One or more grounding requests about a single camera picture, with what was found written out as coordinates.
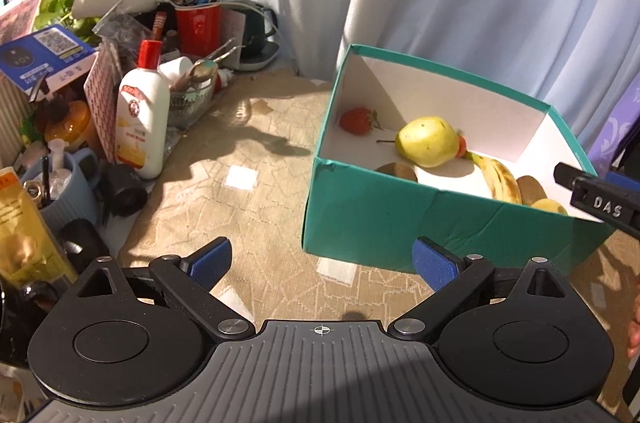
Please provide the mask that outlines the person right hand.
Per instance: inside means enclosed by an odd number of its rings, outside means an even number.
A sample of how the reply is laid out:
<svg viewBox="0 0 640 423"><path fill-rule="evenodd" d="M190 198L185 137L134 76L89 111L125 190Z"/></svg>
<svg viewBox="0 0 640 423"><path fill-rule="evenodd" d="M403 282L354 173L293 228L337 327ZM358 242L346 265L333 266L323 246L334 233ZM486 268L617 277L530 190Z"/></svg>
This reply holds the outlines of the person right hand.
<svg viewBox="0 0 640 423"><path fill-rule="evenodd" d="M629 359L637 356L640 349L640 307L634 306L634 314L628 325L626 354Z"/></svg>

